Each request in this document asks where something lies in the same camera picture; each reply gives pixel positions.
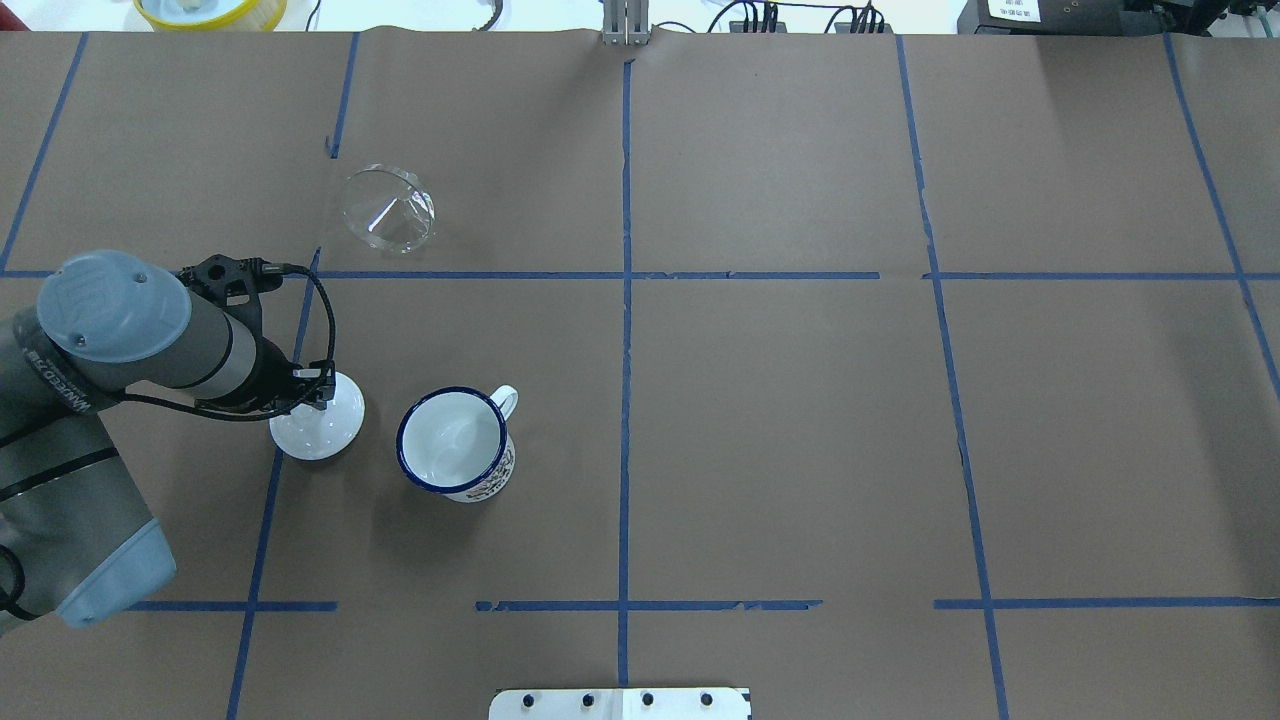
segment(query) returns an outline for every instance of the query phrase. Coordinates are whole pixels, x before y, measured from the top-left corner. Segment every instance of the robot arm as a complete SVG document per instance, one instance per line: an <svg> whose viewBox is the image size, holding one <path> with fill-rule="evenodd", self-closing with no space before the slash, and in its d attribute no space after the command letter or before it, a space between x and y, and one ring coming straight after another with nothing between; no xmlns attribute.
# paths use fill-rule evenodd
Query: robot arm
<svg viewBox="0 0 1280 720"><path fill-rule="evenodd" d="M259 420L333 397L332 325L329 357L311 369L262 337L259 293L285 274L310 275L220 255L174 275L95 251L47 278L36 306L0 322L0 634L47 612L93 624L175 573L97 411L143 400ZM196 407L124 393L142 379L183 391Z"/></svg>

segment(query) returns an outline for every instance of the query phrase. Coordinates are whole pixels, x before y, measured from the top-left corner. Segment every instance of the cable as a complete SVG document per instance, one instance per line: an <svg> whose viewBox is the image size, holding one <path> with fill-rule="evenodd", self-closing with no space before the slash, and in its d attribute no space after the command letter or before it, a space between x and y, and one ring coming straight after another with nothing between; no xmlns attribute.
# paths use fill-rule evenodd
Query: cable
<svg viewBox="0 0 1280 720"><path fill-rule="evenodd" d="M18 598L27 589L27 574L22 569L22 561L18 560L18 555L6 546L0 544L0 557L9 565L9 571L13 574L13 587L8 591L0 589L0 611L20 618L22 610L18 609Z"/></svg>
<svg viewBox="0 0 1280 720"><path fill-rule="evenodd" d="M874 35L884 32L884 14L876 9L868 0L861 12L854 13L854 22L849 32L860 35Z"/></svg>
<svg viewBox="0 0 1280 720"><path fill-rule="evenodd" d="M502 0L493 0L493 14L489 15L489 22L486 22L485 24L483 24L483 26L480 26L480 27L477 27L475 29L477 29L477 31L486 31L486 29L493 28L493 26L498 22L498 17L499 15L502 15Z"/></svg>
<svg viewBox="0 0 1280 720"><path fill-rule="evenodd" d="M691 27L686 26L685 23L677 23L676 20L666 20L666 22L662 22L662 23L658 23L658 24L655 24L655 26L653 26L653 27L663 27L663 26L676 26L676 27L682 27L682 28L687 29L689 32L691 32L691 33L694 33L694 35L698 35L698 31L696 31L696 29L694 29L694 28L691 28Z"/></svg>
<svg viewBox="0 0 1280 720"><path fill-rule="evenodd" d="M827 27L824 27L822 31L823 35L831 32L831 28L836 26L836 18L838 18L840 13L844 13L845 10L849 10L850 13L854 14L854 19L851 22L858 22L858 8L854 8L852 5L845 5L844 8L831 14L831 19L827 20Z"/></svg>
<svg viewBox="0 0 1280 720"><path fill-rule="evenodd" d="M719 19L724 17L724 13L727 13L730 10L730 8L732 8L733 5L745 5L748 9L750 9L750 12L751 12L751 14L750 14L750 17L751 17L751 24L755 24L756 22L759 22L759 15L756 14L758 10L755 9L755 3L753 0L733 0L728 5L724 5L723 8L721 8L719 13L716 13L716 17L712 19L712 24L707 26L707 32L714 31L716 29L716 23L718 23ZM748 18L748 14L746 14L746 10L744 10L742 12L742 29L744 31L746 29L746 18Z"/></svg>
<svg viewBox="0 0 1280 720"><path fill-rule="evenodd" d="M259 413L256 415L233 415L230 413L216 413L211 410L205 410L202 407L192 407L189 405L182 405L161 397L151 397L150 395L133 395L128 392L115 393L113 397L122 402L142 402L146 405L155 405L157 407L164 407L168 410L177 410L178 413L186 413L188 415L196 415L197 418L206 418L209 420L224 420L227 423L255 423L259 420L270 420L271 418L279 418L280 415L288 415L293 410L306 401L307 396L312 392L320 389L328 373L333 370L333 355L337 348L334 318L333 318L333 304L329 302L329 293L325 292L324 284L320 283L320 278L311 270L311 268L305 268L302 265L289 265L282 264L280 268L284 270L285 275L306 275L306 278L315 286L316 293L320 296L320 302L324 304L325 318L329 320L329 345L325 350L325 364L320 368L320 374L315 379L310 380L303 386L302 395L297 400L291 402L288 406L279 410L271 410L270 413Z"/></svg>
<svg viewBox="0 0 1280 720"><path fill-rule="evenodd" d="M320 12L320 3L324 0L316 0L316 6L311 8L311 14L307 15L307 24L302 27L302 32L311 32L311 20L315 19L316 13Z"/></svg>
<svg viewBox="0 0 1280 720"><path fill-rule="evenodd" d="M783 8L817 8L819 10L838 10L841 8L847 6L847 5L818 5L810 3L785 3L782 0L778 0L776 3L774 0L769 0L769 3L773 3L774 5L782 5Z"/></svg>

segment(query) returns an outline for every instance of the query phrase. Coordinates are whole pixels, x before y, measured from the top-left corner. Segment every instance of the blue tape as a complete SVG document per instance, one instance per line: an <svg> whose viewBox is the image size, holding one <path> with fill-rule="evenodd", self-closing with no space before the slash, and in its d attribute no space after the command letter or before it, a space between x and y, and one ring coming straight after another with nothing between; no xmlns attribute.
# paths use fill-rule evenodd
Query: blue tape
<svg viewBox="0 0 1280 720"><path fill-rule="evenodd" d="M820 600L632 600L631 610L637 612L727 612L732 610L808 612L820 605Z"/></svg>
<svg viewBox="0 0 1280 720"><path fill-rule="evenodd" d="M320 249L316 247L311 256L311 272L320 266ZM307 283L307 290L302 296L302 316L298 318L298 332L293 338L293 361L298 361L302 354L302 341L307 334L307 323L311 318L311 296L315 286ZM284 466L284 454L276 448L271 460L271 478L266 484L266 501L262 503L262 524L257 533L257 551L253 555L253 574L248 585L248 602L244 609L244 623L241 626L239 650L236 652L236 673L232 676L232 689L227 700L227 720L234 720L239 714L239 696L244 685L244 667L248 665L248 647L253 637L253 618L257 612L257 596L262 587L262 569L266 565L266 546L271 537L271 521L275 518L275 497L280 488L280 470Z"/></svg>
<svg viewBox="0 0 1280 720"><path fill-rule="evenodd" d="M1267 333L1262 329L1262 319L1258 318L1258 309L1253 305L1253 291L1249 290L1249 281L1245 278L1244 265L1240 263L1240 254L1235 247L1235 238L1231 237L1231 227L1226 222L1226 213L1222 210L1222 201L1217 195L1213 174L1208 169L1208 160L1204 159L1204 149L1201 147L1199 133L1196 132L1196 120L1192 118L1192 109L1187 104L1187 94L1183 91L1183 78L1178 72L1174 41L1167 32L1165 33L1165 56L1169 59L1169 74L1174 81L1178 105L1181 108L1183 120L1187 123L1187 135L1190 137L1192 149L1196 151L1196 161L1199 164L1201 176L1204 178L1204 188L1208 191L1208 199L1213 204L1213 214L1217 217L1219 229L1222 231L1226 254L1231 256L1231 266L1235 268L1235 277L1240 284L1240 295L1244 296L1244 307L1248 310L1249 322L1253 324L1253 334L1258 340L1258 347L1262 350L1262 360L1266 363L1267 374L1271 377L1271 391L1280 400L1280 373L1276 372L1276 361L1271 355L1271 343L1267 342Z"/></svg>
<svg viewBox="0 0 1280 720"><path fill-rule="evenodd" d="M1087 610L1097 607L1272 607L1280 598L1240 596L1201 597L1006 597L989 602L982 600L934 600L934 610Z"/></svg>
<svg viewBox="0 0 1280 720"><path fill-rule="evenodd" d="M477 602L476 612L616 612L614 600L500 600Z"/></svg>
<svg viewBox="0 0 1280 720"><path fill-rule="evenodd" d="M622 418L618 488L618 687L628 678L631 596L631 63L622 63Z"/></svg>
<svg viewBox="0 0 1280 720"><path fill-rule="evenodd" d="M54 270L0 270L0 278L47 278Z"/></svg>
<svg viewBox="0 0 1280 720"><path fill-rule="evenodd" d="M932 281L1234 281L1235 273L925 273Z"/></svg>
<svg viewBox="0 0 1280 720"><path fill-rule="evenodd" d="M982 520L978 515L978 495L973 484L973 465L969 459L969 441L965 434L964 409L960 405L960 386L956 382L955 356L951 352L951 329L947 325L946 302L942 295L941 269L938 266L938 251L933 241L933 223L929 220L929 209L924 202L924 163L920 158L920 140L915 126L915 108L911 101L911 81L906 69L906 49L902 36L893 36L897 44L897 68L902 78L902 102L906 106L906 126L911 140L911 161L915 165L915 188L920 201L920 222L924 224L924 237L929 251L929 273L933 282L933 300L937 305L938 331L942 334L942 356L947 366L947 386L951 391L951 413L956 425L956 446L960 450L960 468L964 473L965 496L969 501L969 529L973 536L973 555L978 568L978 587L982 598L987 602L983 609L983 620L987 626L987 652L991 656L991 676L996 688L996 710L1001 720L1009 720L1009 701L1005 696L1005 671L1000 659L1000 639L996 634L996 614L991 609L991 580L987 575L987 551L982 539Z"/></svg>
<svg viewBox="0 0 1280 720"><path fill-rule="evenodd" d="M31 193L36 190L36 179L40 177L40 168L45 164L45 155L49 152L49 142L54 138L54 131L58 128L58 119L63 117L63 106L67 104L67 96L70 95L72 82L76 79L76 70L79 69L81 58L84 56L84 45L88 42L88 33L82 32L79 42L76 44L76 55L72 56L72 64L67 68L67 78L63 79L63 90L58 94L58 102L54 104L54 114L49 117L49 126L45 128L45 137L40 141L40 150L36 151L36 161L31 164L31 173L27 176L27 186L22 190L22 197L18 200L18 209L13 214L13 222L9 223L9 236L4 241L4 250L0 250L0 270L4 270L9 265L9 255L13 254L13 243L18 240L18 231L22 228L22 218L27 214L27 202L31 201Z"/></svg>
<svg viewBox="0 0 1280 720"><path fill-rule="evenodd" d="M347 100L351 97L351 76L356 72L356 49L360 47L360 33L351 33L351 49L347 51L347 74L342 81L342 100L338 102L338 122L333 126L333 138L324 138L324 149L330 159L338 158L342 146L342 128L347 123Z"/></svg>
<svg viewBox="0 0 1280 720"><path fill-rule="evenodd" d="M145 600L129 607L128 612L246 612L248 602L238 601L191 601L191 600ZM337 612L337 602L259 602L255 612Z"/></svg>
<svg viewBox="0 0 1280 720"><path fill-rule="evenodd" d="M637 281L878 281L879 273L861 272L645 272L632 275Z"/></svg>
<svg viewBox="0 0 1280 720"><path fill-rule="evenodd" d="M627 612L806 612L820 600L628 600ZM500 600L475 603L476 612L616 612L612 600Z"/></svg>
<svg viewBox="0 0 1280 720"><path fill-rule="evenodd" d="M320 279L621 281L623 273L522 270L325 270Z"/></svg>
<svg viewBox="0 0 1280 720"><path fill-rule="evenodd" d="M630 217L630 201L623 209ZM630 223L623 231L623 243L631 240ZM627 272L576 270L325 270L320 279L440 279L440 281L625 281ZM878 281L874 272L631 272L632 281Z"/></svg>

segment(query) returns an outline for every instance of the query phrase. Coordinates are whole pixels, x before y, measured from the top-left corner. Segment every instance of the grid line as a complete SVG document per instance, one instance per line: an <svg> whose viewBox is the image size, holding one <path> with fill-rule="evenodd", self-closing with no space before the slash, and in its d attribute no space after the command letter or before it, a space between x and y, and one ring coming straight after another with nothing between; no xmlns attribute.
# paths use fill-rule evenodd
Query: grid line
<svg viewBox="0 0 1280 720"><path fill-rule="evenodd" d="M1152 596L1152 597L1000 597L941 598L933 601L934 610L982 610L987 605L995 610L1092 610L1100 607L1271 607L1280 610L1280 597L1245 596Z"/></svg>
<svg viewBox="0 0 1280 720"><path fill-rule="evenodd" d="M143 600L127 609L127 612L244 612L248 602L239 601L201 601L201 600ZM338 603L332 601L285 601L259 602L255 612L337 612Z"/></svg>
<svg viewBox="0 0 1280 720"><path fill-rule="evenodd" d="M630 683L631 600L631 64L622 63L622 419L618 487L618 687Z"/></svg>
<svg viewBox="0 0 1280 720"><path fill-rule="evenodd" d="M67 77L63 79L63 90L58 94L58 102L49 117L49 126L45 128L45 137L40 141L40 150L36 151L36 160L31 164L31 173L27 174L27 184L22 188L22 197L18 200L18 209L14 210L13 222L9 223L9 234L5 237L4 249L0 250L0 272L9 265L9 255L13 245L18 240L18 231L22 228L22 218L27 214L27 202L36 190L36 179L40 177L40 168L45 164L45 155L49 152L49 143L54 140L54 131L58 129L58 120L63 117L63 106L67 105L67 96L70 95L72 82L76 81L76 72L79 69L81 58L84 56L84 45L88 42L88 33L82 32L79 42L76 44L76 55L67 68Z"/></svg>
<svg viewBox="0 0 1280 720"><path fill-rule="evenodd" d="M311 272L320 266L320 249L311 256ZM307 283L302 296L302 314L298 318L298 331L293 338L293 363L302 356L302 341L307 333L307 323L311 318L311 300L315 284ZM236 671L232 676L232 687L227 698L227 720L236 720L239 714L241 691L244 687L244 671L248 666L250 641L253 637L253 620L257 616L259 591L262 587L262 571L266 565L266 547L271 537L271 521L275 516L275 498L280 487L280 471L284 465L284 452L275 448L271 460L271 475L266 486L266 500L262 503L262 524L259 528L257 551L253 556L253 574L250 578L248 598L244 602L244 621L241 626L239 648L236 652Z"/></svg>
<svg viewBox="0 0 1280 720"><path fill-rule="evenodd" d="M806 612L820 600L627 600L628 612ZM476 602L476 612L616 612L612 600L500 600Z"/></svg>
<svg viewBox="0 0 1280 720"><path fill-rule="evenodd" d="M1213 205L1213 215L1217 218L1217 227L1222 231L1222 242L1226 243L1226 254L1231 256L1231 266L1235 269L1235 278L1240 286L1240 295L1244 297L1244 307L1249 313L1249 322L1253 324L1253 334L1257 337L1258 347L1262 350L1262 361L1267 366L1267 375L1271 378L1271 391L1280 400L1280 373L1276 372L1276 361L1271 355L1271 345L1267 342L1267 333L1262 328L1262 319L1258 309L1253 304L1253 291L1249 290L1249 281L1244 274L1244 265L1240 263L1240 252L1235 247L1235 238L1231 237L1231 225L1226 222L1226 211L1222 210L1222 200L1217 195L1217 183L1213 182L1213 173L1208 169L1208 160L1204 158L1204 149L1201 146L1199 133L1196 132L1196 119L1192 118L1190 105L1187 102L1187 92L1183 90L1183 78L1178 72L1178 58L1174 54L1172 36L1167 32L1165 40L1165 58L1169 60L1169 74L1174 81L1174 92L1178 95L1178 105L1183 110L1183 122L1187 123L1187 136L1190 138L1192 150L1196 151L1196 163L1199 164L1201 177L1204 179L1204 190L1208 192L1210 202Z"/></svg>
<svg viewBox="0 0 1280 720"><path fill-rule="evenodd" d="M911 102L911 81L906 67L906 49L902 36L893 37L897 45L897 68L902 79L902 102L906 108L908 135L911 141L911 161L915 167L915 188L920 201L920 222L928 243L929 273L933 284L933 300L938 314L938 332L942 336L942 357L947 368L947 387L951 395L951 413L956 428L956 446L960 451L960 469L964 475L965 496L969 503L969 532L973 538L974 564L978 569L978 589L982 593L983 620L987 629L987 652L991 657L991 675L996 689L996 710L1001 720L1009 720L1009 701L1005 696L1005 671L1000 659L1000 638L996 634L996 612L991 605L991 579L987 574L987 551L982 538L982 519L978 514L978 495L973 482L973 464L969 457L969 441L965 434L964 407L960 404L960 384L956 380L955 356L951 352L951 329L947 325L946 301L942 295L941 268L934 243L933 223L924 200L924 163L920 156L920 141L915 127L915 108Z"/></svg>
<svg viewBox="0 0 1280 720"><path fill-rule="evenodd" d="M338 158L342 146L342 131L347 124L347 100L351 97L351 77L356 72L356 50L360 47L360 33L351 33L351 49L347 50L347 74L342 81L342 100L338 101L338 119L333 124L333 137L324 138L324 149L329 159Z"/></svg>

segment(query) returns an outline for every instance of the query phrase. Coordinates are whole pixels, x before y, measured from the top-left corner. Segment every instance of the yellow container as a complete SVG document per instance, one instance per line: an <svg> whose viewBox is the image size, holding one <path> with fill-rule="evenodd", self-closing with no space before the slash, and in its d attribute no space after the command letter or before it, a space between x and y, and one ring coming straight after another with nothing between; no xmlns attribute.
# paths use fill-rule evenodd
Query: yellow container
<svg viewBox="0 0 1280 720"><path fill-rule="evenodd" d="M133 0L156 31L271 31L287 0Z"/></svg>

